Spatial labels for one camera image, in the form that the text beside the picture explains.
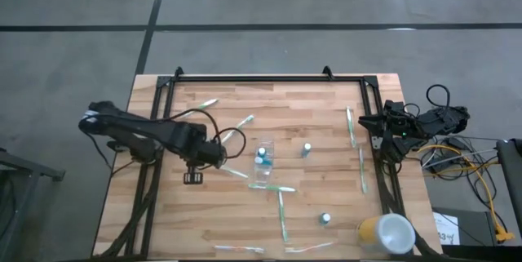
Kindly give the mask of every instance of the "black cable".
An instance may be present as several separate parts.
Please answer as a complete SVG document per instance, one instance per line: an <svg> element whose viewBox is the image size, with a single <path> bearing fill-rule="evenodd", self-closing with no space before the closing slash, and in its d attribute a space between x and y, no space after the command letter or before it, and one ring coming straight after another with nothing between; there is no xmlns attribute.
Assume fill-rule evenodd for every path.
<svg viewBox="0 0 522 262"><path fill-rule="evenodd" d="M485 162L485 163L488 163L488 162L490 162L491 160L493 160L493 159L495 159L495 158L498 158L498 156L495 155L495 156L489 158L488 160L486 160L486 161L484 161L484 162Z"/></svg>
<svg viewBox="0 0 522 262"><path fill-rule="evenodd" d="M108 164L108 161L107 161L107 158L105 157L105 155L101 152L100 150L100 147L98 147L98 143L96 143L96 140L94 137L92 137L92 135L89 135L88 133L82 131L83 134L87 135L89 137L89 139L92 140L92 143L95 145L95 148L96 148L96 151L98 151L98 154L104 159L104 163L105 165L108 167L108 169L111 171L113 168Z"/></svg>
<svg viewBox="0 0 522 262"><path fill-rule="evenodd" d="M441 152L441 157L442 158L449 158L449 157L453 156L453 155L448 156L446 154L448 151L443 150L443 149L441 149L440 152ZM460 167L465 167L466 165L464 163L462 163L462 161L463 161L463 159L454 160L452 162L449 162L448 166L444 166L444 167L441 167L441 166L429 167L428 170L430 170L431 172L435 173L436 177L438 177L438 178L440 178L442 180L447 180L447 181L458 180L459 178L462 177L462 175L464 174L464 171L459 171L458 175L444 175L444 174L439 174L439 173L442 172L444 169L447 169L448 167L451 167L453 165L459 165Z"/></svg>
<svg viewBox="0 0 522 262"><path fill-rule="evenodd" d="M446 91L446 106L443 106L443 105L441 105L441 104L437 104L437 103L433 102L433 100L431 100L431 98L430 98L430 91L431 91L431 89L433 89L434 87L440 87L440 88L442 88L443 90ZM427 99L428 102L430 102L430 104L432 104L432 105L434 105L434 106L436 106L436 107L441 107L441 108L444 107L444 108L445 108L445 109L444 109L444 113L442 114L441 117L442 117L442 118L445 118L445 117L446 117L446 114L448 113L448 109L450 108L450 107L449 107L449 103L450 103L450 100L451 100L451 95L450 95L449 90L448 90L448 88L447 88L446 86L443 86L443 85L441 85L441 84L434 84L434 85L428 87L427 90L426 90L426 99ZM435 121L437 121L437 120L439 120L439 118L435 118L435 119L431 120L430 122L422 122L422 121L420 121L420 122L421 122L421 123L424 123L424 124L428 124L428 123L435 122Z"/></svg>
<svg viewBox="0 0 522 262"><path fill-rule="evenodd" d="M446 215L438 212L438 210L432 208L432 210L435 212L435 213L439 213L442 217L444 217L447 221L451 222L453 225L456 225L458 227L458 229L460 229L463 233L465 233L468 237L472 238L473 240L475 240L475 242L478 242L480 245L482 246L486 246L481 240L479 240L478 238L475 238L473 237L470 233L468 233L465 229L463 229L460 225L454 223L450 218L446 217Z"/></svg>
<svg viewBox="0 0 522 262"><path fill-rule="evenodd" d="M406 111L406 107L408 107L408 106L415 106L415 107L417 107L417 115L413 115L412 113ZM412 115L412 116L415 117L415 118L418 118L418 115L421 113L421 108L418 107L418 105L415 104L415 103L408 103L408 104L406 104L406 105L402 108L402 111L404 111L404 112L407 113L407 114Z"/></svg>
<svg viewBox="0 0 522 262"><path fill-rule="evenodd" d="M398 163L396 163L396 164L399 164L399 168L397 168L397 171L396 171L396 174L399 174L399 172L402 170L402 162L398 162ZM384 169L384 167L389 167L389 166L390 166L389 164L384 164L384 165L383 165L383 173L384 173L385 175L388 175L388 176L390 176L390 173L389 173L389 172L386 172L386 170Z"/></svg>
<svg viewBox="0 0 522 262"><path fill-rule="evenodd" d="M237 131L237 132L239 132L239 134L243 137L243 146L241 147L241 149L239 150L239 152L238 152L237 154L233 155L233 156L227 156L227 157L226 157L226 159L234 159L234 158L238 158L239 155L241 155L241 153L243 153L243 151L245 150L245 147L246 147L246 135L245 135L245 133L244 133L242 130L240 130L239 128L228 127L228 128L223 129L222 131L218 132L218 134L217 134L216 136L221 135L221 134L224 133L225 131Z"/></svg>
<svg viewBox="0 0 522 262"><path fill-rule="evenodd" d="M130 162L128 162L127 164L125 164L124 166L122 167L119 167L118 169L116 169L115 171L113 171L113 173L111 174L111 177L114 176L115 174L117 174L121 169L125 168L125 167L128 167L130 164L134 163L135 161L132 160Z"/></svg>
<svg viewBox="0 0 522 262"><path fill-rule="evenodd" d="M209 167L212 167L212 166L213 166L212 164L209 164L209 165L207 165L205 167L202 167L202 168L196 167L196 169L198 169L198 170L205 170L206 168L209 168Z"/></svg>
<svg viewBox="0 0 522 262"><path fill-rule="evenodd" d="M507 231L507 226L506 226L506 223L504 223L504 220L502 219L502 217L500 217L500 215L495 211L495 215L497 216L497 218L500 220L500 223L502 224L502 227L504 228L504 230Z"/></svg>

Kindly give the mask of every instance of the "black metal frame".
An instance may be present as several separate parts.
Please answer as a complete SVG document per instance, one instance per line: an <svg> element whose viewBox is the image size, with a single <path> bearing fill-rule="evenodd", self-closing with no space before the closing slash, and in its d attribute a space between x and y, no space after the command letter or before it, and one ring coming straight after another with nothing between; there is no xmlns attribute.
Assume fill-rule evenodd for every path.
<svg viewBox="0 0 522 262"><path fill-rule="evenodd" d="M161 95L166 89L166 101L163 112L163 117L167 118L170 116L172 101L174 98L174 87L178 79L178 76L183 71L179 69L176 71L174 76L160 76L156 81L156 90L154 91L153 107L151 110L151 119L157 119L159 111L159 105L161 101ZM129 222L127 222L124 229L118 235L118 238L114 240L111 247L101 255L92 256L89 261L137 261L145 260L148 255L148 249L150 247L150 236L153 230L153 218L156 210L157 192L159 189L161 167L163 163L163 151L157 153L156 160L150 164L142 164L139 169L138 181L136 184L136 192L134 205L132 207L132 213L130 215ZM153 167L153 176L148 188L147 193L145 190L145 183L147 181L148 170ZM144 232L139 249L139 254L135 253L135 238L136 229L139 222L145 216ZM125 250L123 256L118 256L123 246Z"/></svg>
<svg viewBox="0 0 522 262"><path fill-rule="evenodd" d="M29 213L29 206L33 200L34 191L40 177L48 176L53 181L62 181L65 171L56 170L42 164L18 158L17 156L9 154L4 149L0 149L0 166L10 168L4 171L5 173L20 172L28 178L24 186L24 191L21 194L21 199L16 201L15 207L13 208L15 210L14 215L11 222L7 225L7 231L5 236L3 236L2 246L0 247L0 261L9 261L15 250L15 244L20 236L25 217Z"/></svg>
<svg viewBox="0 0 522 262"><path fill-rule="evenodd" d="M181 68L177 68L174 76L160 76L157 78L151 119L157 118L161 94L164 88L167 88L168 90L166 94L165 111L163 113L163 117L167 118L170 116L170 111L174 101L174 88L177 82L354 82L358 83L361 89L361 97L365 109L365 115L370 115L372 113L369 101L369 89L371 89L371 91L374 93L377 112L380 112L383 109L381 94L379 91L378 80L376 76L334 76L332 74L331 69L328 66L324 67L322 74L320 75L184 76L183 74L184 71ZM373 141L373 135L369 133L369 137L370 140ZM391 208L387 205L387 199L384 196L388 196L389 192L387 190L386 183L384 182L383 163L380 157L378 156L378 148L376 148L373 144L372 154L374 156L375 174L378 180L377 183L379 196L381 197L381 208L383 210L383 214L387 214L391 211ZM110 251L106 251L105 253L99 256L93 256L89 261L116 261L116 258L118 258L118 260L124 261L136 261L147 259L150 238L152 234L154 210L156 206L157 193L159 188L161 165L162 153L159 153L158 158L154 163L150 165L143 165L140 168L139 178L136 185L135 201L130 221L122 230L122 232L115 240L111 248L109 248ZM147 173L150 166L154 167L153 177L148 192L145 194L144 197L145 180L147 179ZM393 201L400 208L400 212L397 213L405 215L405 207L402 200L402 195L400 193L399 179L397 177L396 169L394 166L389 167L389 169L389 175L392 184L392 195L394 198ZM136 227L143 215L145 215L144 235L142 238L142 244L140 247L139 254L135 254ZM126 245L124 255L117 256L124 244Z"/></svg>

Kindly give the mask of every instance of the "cable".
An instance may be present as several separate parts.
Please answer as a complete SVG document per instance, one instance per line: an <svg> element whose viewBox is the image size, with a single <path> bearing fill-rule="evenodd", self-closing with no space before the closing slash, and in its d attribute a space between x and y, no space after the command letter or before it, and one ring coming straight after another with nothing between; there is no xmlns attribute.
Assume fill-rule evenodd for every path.
<svg viewBox="0 0 522 262"><path fill-rule="evenodd" d="M434 136L433 138L435 139L435 144L439 144L439 140L436 138L436 136ZM423 155L423 156L421 157L421 159L420 159L421 167L425 167L426 164L428 164L428 163L433 159L433 157L435 156L436 151L437 151L437 149L434 148L434 149L432 150L431 156L430 156L430 157L429 157L425 162L422 162L422 160L424 159L424 156L426 156L426 155Z"/></svg>
<svg viewBox="0 0 522 262"><path fill-rule="evenodd" d="M431 91L431 89L433 89L434 87L440 87L440 88L442 88L443 90L446 91L446 106L443 106L443 105L441 105L441 104L437 104L437 103L435 103L435 102L433 102L433 101L431 100L431 98L430 98L430 91ZM449 90L448 90L448 88L447 88L446 86L443 86L443 85L441 85L441 84L434 84L434 85L428 87L427 90L426 90L426 99L427 99L428 102L430 102L430 104L432 104L432 105L434 105L434 106L436 106L436 107L441 107L441 108L444 107L444 108L445 108L445 109L444 109L444 113L442 114L441 117L442 117L442 118L446 117L446 114L448 113L448 109L449 109L449 103L450 103L450 100L451 100L451 95L450 95ZM424 123L424 124L428 124L428 123L435 122L435 121L437 121L437 120L439 120L439 118L435 118L435 119L431 120L430 122L422 122L422 121L420 121L420 120L419 120L419 122L420 122L420 123Z"/></svg>
<svg viewBox="0 0 522 262"><path fill-rule="evenodd" d="M111 174L111 177L114 176L115 174L117 174L121 169L125 168L125 167L128 167L130 164L134 163L135 161L132 160L130 162L128 162L127 164L125 164L124 166L122 167L119 167L118 169L116 169L115 171L113 171L113 173Z"/></svg>
<svg viewBox="0 0 522 262"><path fill-rule="evenodd" d="M467 153L467 154L461 154L460 151L458 151L457 149L453 149L454 152L458 153L459 156L457 157L451 157L451 158L446 158L444 160L440 160L440 161L437 161L435 163L431 163L430 165L426 165L424 167L424 169L427 169L429 167L433 167L435 165L438 165L438 164L441 164L441 163L444 163L444 162L447 162L447 161L451 161L451 160L455 160L455 159L459 159L459 158L465 158L467 156L472 156L472 155L475 155L475 154L479 154L479 153L487 153L487 152L494 152L496 151L496 149L488 149L488 150L483 150L483 151L479 151L479 152L474 152L474 153Z"/></svg>
<svg viewBox="0 0 522 262"><path fill-rule="evenodd" d="M415 107L417 108L417 115L413 115L413 114L411 114L410 112L406 111L406 107L408 107L408 106L415 106ZM415 118L418 118L418 115L421 113L421 108L418 107L418 105L415 104L415 103L408 103L408 104L406 104L406 105L402 108L402 111L404 111L404 112L407 113L407 114L412 115L412 116L415 117Z"/></svg>
<svg viewBox="0 0 522 262"><path fill-rule="evenodd" d="M399 168L398 168L397 171L396 171L396 174L399 174L399 172L402 170L402 162L394 163L393 165L395 165L395 164L399 164ZM385 175L388 175L388 176L390 176L390 173L389 173L389 172L386 172L386 170L384 169L384 167L389 167L389 166L390 166L390 164L382 165L383 173L384 173Z"/></svg>
<svg viewBox="0 0 522 262"><path fill-rule="evenodd" d="M485 163L484 167L489 167L491 165L498 165L498 163L497 162ZM472 173L474 173L475 171L477 171L480 168L481 167L449 168L449 169L444 169L443 171L439 171L439 172L436 172L436 173L427 173L427 174L424 174L424 176L438 176L438 175L441 175L443 173L451 172L451 171L467 171L469 174L472 174Z"/></svg>
<svg viewBox="0 0 522 262"><path fill-rule="evenodd" d="M440 136L446 136L446 137L458 137L463 139L472 139L472 140L503 140L503 139L494 139L494 138L484 138L484 137L477 137L477 136L465 136L465 135L440 135Z"/></svg>
<svg viewBox="0 0 522 262"><path fill-rule="evenodd" d="M471 141L469 139L462 139L464 141L464 146L466 147L466 149L468 151L471 151L471 152L475 152L475 147L473 147L473 144L471 143ZM482 155L479 155L479 154L476 154L476 155L473 155L473 158L479 163L479 164L484 164L486 162L489 162L491 161L492 159L496 158L497 156L493 156L491 157L490 159L488 160L484 160L484 158L482 157ZM495 182L493 180L493 177L491 176L491 173L489 173L489 170L485 167L484 169L481 169L482 172L485 171L485 173L488 175L489 177L489 181L491 183L491 185L493 186L493 197L492 197L492 200L494 200L496 197L497 197L497 186L495 185ZM470 184L471 186L471 189L473 190L473 193L477 196L477 198L479 199L480 202L482 202L482 204L484 204L486 207L489 208L488 206L488 202L485 201L479 194L479 189L477 187L477 184L478 184L478 181L479 179L477 178L475 180L475 182L472 184L471 183L471 179L469 177L469 175L467 176L467 181L468 183Z"/></svg>
<svg viewBox="0 0 522 262"><path fill-rule="evenodd" d="M471 154L467 154L467 155L462 155L462 153L461 153L459 150L454 149L454 148L449 147L449 146L446 146L446 145L442 145L442 144L438 144L438 145L428 145L428 146L422 147L422 148L419 149L419 152L422 151L422 150L424 150L424 149L429 149L429 148L431 148L431 147L433 147L433 146L436 146L437 148L441 148L441 149L448 149L448 150L450 150L450 151L454 151L455 153L458 153L458 154L460 155L460 157L458 157L458 158L462 158L462 159L464 159L464 161L467 163L467 165L469 165L469 166L471 166L471 167L474 167L474 168L477 168L477 169L475 170L475 173L479 176L479 179L480 179L480 181L482 182L482 185L484 186L484 189L485 189L485 191L486 191L486 193L487 193L487 195L488 195L489 206L488 206L488 205L486 205L486 206L488 206L488 208L491 210L491 215L492 215L492 217L493 217L493 222L495 223L495 229L496 229L496 231L497 231L497 236L496 236L497 240L500 241L500 242L502 242L502 241L505 241L505 240L507 240L507 239L512 239L512 238L514 238L515 236L513 235L513 233L508 233L508 232L506 231L506 229L505 229L504 227L502 227L502 226L498 223L498 219L497 219L497 215L498 215L498 214L497 214L497 212L495 211L495 207L494 207L494 204L493 204L493 197L492 197L491 192L489 191L488 185L486 184L484 178L482 177L482 175L481 175L480 172L479 172L480 167L475 167L475 165L473 165L473 163L469 162L469 160L467 159L467 156L472 155L472 154L478 154L478 153L480 153L480 152L477 152L477 153L471 153Z"/></svg>
<svg viewBox="0 0 522 262"><path fill-rule="evenodd" d="M485 162L486 162L486 163L488 163L489 161L491 161L491 160L493 160L493 159L495 159L495 158L498 158L498 156L497 156L497 155L495 155L495 156L493 156L493 157L489 158L488 160L486 160Z"/></svg>
<svg viewBox="0 0 522 262"><path fill-rule="evenodd" d="M241 147L241 149L239 150L239 152L233 156L227 156L226 159L234 159L234 158L238 158L239 155L241 155L241 153L243 153L243 151L245 150L245 147L246 147L246 135L245 133L240 130L239 128L236 128L236 127L228 127L228 128L225 128L223 130L221 130L216 136L218 135L221 135L222 133L224 133L225 131L237 131L239 132L239 134L243 137L243 146Z"/></svg>
<svg viewBox="0 0 522 262"><path fill-rule="evenodd" d="M468 233L465 229L463 229L460 225L454 223L450 218L446 217L446 215L438 212L438 210L432 208L432 210L435 212L435 213L439 213L442 217L444 217L447 221L451 222L453 225L457 226L458 229L460 229L463 233L465 233L468 237L472 238L473 240L475 240L475 242L478 242L480 245L482 246L486 246L481 240L479 240L478 238L475 238L473 237L470 233Z"/></svg>
<svg viewBox="0 0 522 262"><path fill-rule="evenodd" d="M468 149L468 150L472 150L473 152L475 152L475 150L474 150L473 148L469 148L469 147L467 147L467 149ZM457 151L456 149L453 149L452 151L455 152L455 153L460 153L460 152ZM479 163L479 164L485 164L486 162L489 162L491 159L495 158L496 156L490 158L488 161L484 161L484 159L483 159L480 155L478 155L478 154L474 154L473 157L477 160L476 163ZM436 162L436 163L432 163L432 164L435 165L435 164L442 163L442 162L446 162L446 161L453 160L453 159L455 159L455 158L447 158L447 159L445 159L445 160L442 160L442 161L439 161L439 162ZM458 178L460 178L460 177L462 177L462 176L467 176L467 177L469 178L469 175L472 174L472 173L469 173L469 172L468 172L467 174L462 175L462 173L463 173L463 172L461 172L459 175L440 175L440 174L436 174L436 173L434 173L434 175L436 175L437 177L441 178L442 180L456 180L456 179L458 179ZM497 187L496 187L495 183L493 182L493 178L492 178L491 175L489 174L489 171L488 171L488 170L486 170L486 173L488 174L489 179L490 179L491 182L492 182L493 191L494 191L494 193L493 193L493 199L495 199L495 197L497 196ZM472 184L471 181L470 181L470 185L476 187L476 184Z"/></svg>
<svg viewBox="0 0 522 262"><path fill-rule="evenodd" d="M453 156L452 154L448 155L446 152L455 153L454 151L447 151L446 149L440 149L440 159L445 159L445 158L449 158L449 157ZM452 165L458 165L461 168L466 168L466 163L463 162L462 159L453 160L452 162L449 162L448 164L449 164L450 167ZM439 165L437 167L429 167L428 168L428 170L433 172L433 173L440 172L442 169L444 169L444 167L442 167L442 165ZM463 177L463 174L464 174L464 171L460 171L457 175L439 174L439 175L436 175L436 176L438 178L442 179L442 180L451 181L451 180L457 180L457 179Z"/></svg>
<svg viewBox="0 0 522 262"><path fill-rule="evenodd" d="M196 167L196 169L198 169L198 170L205 170L206 168L209 168L209 167L212 167L212 164L209 164L209 165L207 165L205 167L202 167L202 168Z"/></svg>
<svg viewBox="0 0 522 262"><path fill-rule="evenodd" d="M471 150L475 150L475 148L473 147L473 145L471 144L471 142L469 142L469 145L470 145L470 149ZM496 158L497 156L494 156L494 157L491 157L490 159L486 160L486 162L489 162L491 161L492 159ZM493 186L493 190L494 190L494 193L493 193L493 197L492 197L492 201L495 199L495 197L497 196L497 187L495 186L495 182L493 181L493 177L491 176L491 174L489 173L489 170L486 168L485 169L486 173L488 174L489 176L489 180ZM468 183L471 185L471 180L469 179L469 177L467 177L467 180L468 180ZM489 202L488 201L485 201L479 194L479 190L476 186L476 183L478 182L479 179L477 179L475 181L475 183L471 186L471 189L473 190L473 193L477 196L477 198L479 199L479 201L484 205L486 206L488 209L491 210L491 207L489 206ZM506 223L504 222L504 220L502 219L502 217L497 213L495 212L495 215L497 216L497 218L500 220L500 222L502 223L502 227L504 228L504 231L507 233L507 226L506 226Z"/></svg>
<svg viewBox="0 0 522 262"><path fill-rule="evenodd" d="M111 171L113 168L108 164L107 158L103 153L101 153L100 147L98 147L98 143L96 143L96 140L92 135L89 135L88 133L82 131L84 135L87 135L89 139L92 140L92 143L95 145L96 151L98 151L98 154L104 159L105 165L108 167L108 169Z"/></svg>

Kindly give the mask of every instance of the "yellow cable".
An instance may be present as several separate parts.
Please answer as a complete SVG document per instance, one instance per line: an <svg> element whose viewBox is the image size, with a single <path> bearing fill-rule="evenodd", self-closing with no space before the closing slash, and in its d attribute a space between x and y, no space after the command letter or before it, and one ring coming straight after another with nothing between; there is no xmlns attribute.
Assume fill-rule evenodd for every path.
<svg viewBox="0 0 522 262"><path fill-rule="evenodd" d="M488 162L488 163L485 163L484 165L482 165L480 168L490 167L495 164L498 164L498 162ZM427 173L427 174L424 174L424 176L437 176L437 175L441 175L441 174L444 174L446 172L451 172L451 171L470 171L470 170L474 170L474 169L475 169L474 167L451 168L451 169L444 169L443 171L439 171L437 173Z"/></svg>
<svg viewBox="0 0 522 262"><path fill-rule="evenodd" d="M450 151L454 151L455 153L457 153L459 155L462 155L462 153L459 150L446 146L446 145L442 145L442 144L430 144L430 145L424 146L424 147L420 148L417 151L417 153L422 152L425 149L432 149L432 148L448 149ZM464 161L466 162L467 165L475 168L475 165L473 165L473 163L471 163L466 157L462 157L462 158L464 159ZM506 230L504 229L504 227L498 223L497 215L495 214L493 198L491 198L491 192L489 192L489 187L486 184L484 178L482 178L482 175L480 174L478 169L475 170L475 173L479 176L479 179L482 182L482 185L484 186L486 193L488 194L488 199L489 199L489 204L490 204L489 209L491 210L491 215L493 216L493 221L495 222L495 229L497 230L497 241L504 242L506 240L515 238L515 235L513 233L507 233Z"/></svg>

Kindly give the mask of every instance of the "wire bundle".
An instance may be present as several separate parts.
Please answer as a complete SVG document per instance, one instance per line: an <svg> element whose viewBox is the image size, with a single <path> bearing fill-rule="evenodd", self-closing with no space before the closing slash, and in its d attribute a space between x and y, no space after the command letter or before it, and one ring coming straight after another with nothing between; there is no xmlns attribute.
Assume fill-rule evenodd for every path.
<svg viewBox="0 0 522 262"><path fill-rule="evenodd" d="M497 197L497 187L493 181L493 177L489 173L488 168L491 165L498 164L498 162L493 161L497 156L491 157L487 160L485 160L481 155L480 152L477 153L475 147L471 144L469 139L466 137L461 137L464 143L462 143L467 151L470 151L471 153L468 154L471 156L471 159L468 158L466 155L462 155L462 151L459 149L456 149L452 146L446 145L446 140L442 140L442 144L438 144L438 140L436 139L436 144L427 145L418 150L418 152L422 152L424 150L430 149L431 151L428 153L425 153L419 160L421 165L424 166L424 168L430 169L432 173L425 174L425 176L433 176L438 177L442 180L447 181L453 181L458 180L462 177L466 177L469 185L471 186L471 190L475 194L475 196L479 199L479 201L486 206L490 211L491 215L493 217L493 221L495 223L495 230L497 232L497 240L499 242L504 242L507 239L513 238L512 233L507 232L506 224L504 223L504 220L500 217L500 215L495 211L493 200ZM445 162L445 160L436 162L436 163L429 163L429 161L424 162L423 159L427 156L430 156L431 159L433 159L434 155L437 155L440 153L440 157L447 158L447 154L444 154L443 151L451 151L453 153L456 153L458 156L458 159L452 160L453 162L451 165L458 165L460 168L446 168L442 170L438 170L436 168L436 164L441 164L442 162ZM489 190L489 186L486 183L483 174L486 174L489 178L489 182L493 187L493 193ZM471 180L471 177L473 175L477 175L477 178L475 180ZM483 185L484 191L486 192L486 198L484 198L480 194L479 189L479 181Z"/></svg>

